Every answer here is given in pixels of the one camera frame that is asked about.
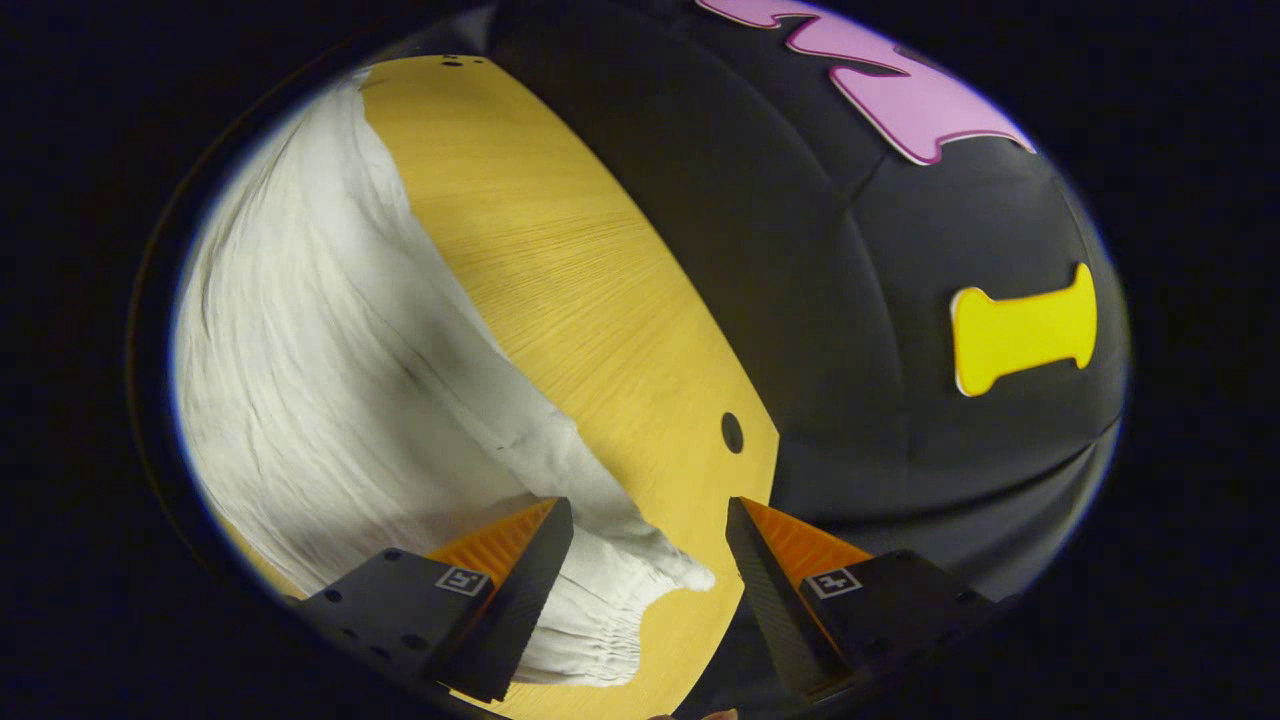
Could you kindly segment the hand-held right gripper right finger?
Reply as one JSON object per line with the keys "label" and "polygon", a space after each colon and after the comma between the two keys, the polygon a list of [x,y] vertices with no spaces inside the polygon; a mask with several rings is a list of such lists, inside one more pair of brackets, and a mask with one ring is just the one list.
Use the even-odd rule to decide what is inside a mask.
{"label": "hand-held right gripper right finger", "polygon": [[785,687],[867,701],[964,647],[1001,605],[910,550],[868,553],[746,497],[726,541]]}

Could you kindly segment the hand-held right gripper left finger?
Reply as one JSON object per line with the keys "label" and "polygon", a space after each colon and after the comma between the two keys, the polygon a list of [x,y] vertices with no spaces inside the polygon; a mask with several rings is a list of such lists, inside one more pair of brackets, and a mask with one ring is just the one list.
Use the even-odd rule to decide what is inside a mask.
{"label": "hand-held right gripper left finger", "polygon": [[291,607],[408,691],[506,697],[573,539],[566,497],[428,553],[388,547]]}

